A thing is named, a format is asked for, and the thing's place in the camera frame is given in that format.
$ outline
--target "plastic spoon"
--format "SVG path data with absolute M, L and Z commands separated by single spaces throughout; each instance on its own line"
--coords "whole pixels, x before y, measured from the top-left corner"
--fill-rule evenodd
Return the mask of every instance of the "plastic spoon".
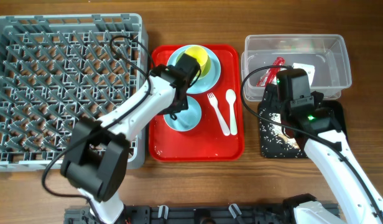
M 236 116 L 234 115 L 234 102 L 236 101 L 236 93 L 232 89 L 226 91 L 226 101 L 229 103 L 230 111 L 230 133 L 237 135 Z

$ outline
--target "cup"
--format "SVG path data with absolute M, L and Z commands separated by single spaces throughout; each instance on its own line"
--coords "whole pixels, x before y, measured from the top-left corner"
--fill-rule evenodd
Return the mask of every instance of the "cup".
M 200 79 L 204 78 L 205 75 L 209 72 L 209 70 L 211 68 L 211 59 L 210 59 L 210 56 L 208 55 L 208 52 L 202 46 L 193 45 L 193 46 L 187 48 L 183 53 L 181 53 L 177 57 L 177 61 L 180 59 L 180 57 L 183 54 L 187 54 L 187 55 L 189 55 L 189 56 L 191 56 L 197 60 L 198 64 L 200 65 L 200 68 L 201 68 L 201 75 L 198 79 L 200 80 Z
M 175 113 L 177 119 L 173 120 L 169 114 L 164 115 L 167 125 L 175 131 L 189 131 L 197 126 L 201 120 L 201 106 L 191 96 L 187 96 L 188 109 Z

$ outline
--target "dish rack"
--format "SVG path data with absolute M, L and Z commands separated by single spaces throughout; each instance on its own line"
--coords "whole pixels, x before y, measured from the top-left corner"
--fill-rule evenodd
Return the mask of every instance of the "dish rack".
M 139 89 L 144 77 L 110 51 L 115 35 L 147 46 L 138 14 L 0 17 L 0 171 L 44 169 L 68 146 L 78 118 L 97 119 Z M 115 43 L 147 71 L 140 46 Z M 127 167 L 137 169 L 144 163 L 145 129 L 131 146 Z

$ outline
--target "red tray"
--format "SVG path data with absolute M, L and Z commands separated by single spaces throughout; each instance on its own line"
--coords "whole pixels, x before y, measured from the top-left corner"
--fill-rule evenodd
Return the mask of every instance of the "red tray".
M 158 115 L 149 124 L 149 151 L 154 159 L 163 162 L 190 161 L 232 161 L 244 152 L 244 126 L 242 104 L 239 96 L 240 74 L 239 58 L 230 45 L 204 45 L 218 56 L 221 63 L 221 76 L 217 84 L 205 93 L 190 95 L 200 104 L 201 121 L 187 132 L 172 130 Z M 156 65 L 167 64 L 171 54 L 182 45 L 163 45 L 152 54 Z M 234 104 L 238 134 L 224 136 L 215 111 L 208 101 L 207 93 L 214 93 L 224 120 L 229 125 L 229 104 L 225 94 L 228 89 L 236 92 Z

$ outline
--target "wooden table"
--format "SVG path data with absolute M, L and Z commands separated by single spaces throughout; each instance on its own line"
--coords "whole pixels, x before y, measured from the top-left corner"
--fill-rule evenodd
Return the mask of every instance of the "wooden table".
M 240 55 L 250 34 L 341 34 L 353 79 L 339 99 L 349 143 L 383 196 L 383 1 L 33 2 L 0 0 L 0 16 L 136 12 L 143 18 L 151 50 L 164 44 L 221 43 Z M 148 157 L 143 168 L 127 172 L 121 199 L 128 205 L 227 205 L 281 202 L 311 193 L 335 202 L 308 159 L 260 156 L 257 120 L 246 110 L 244 129 L 246 148 L 237 161 L 163 164 Z M 0 173 L 0 223 L 62 223 L 65 208 L 85 204 L 47 194 L 40 177 L 41 172 Z M 58 192 L 75 193 L 57 170 L 48 184 Z

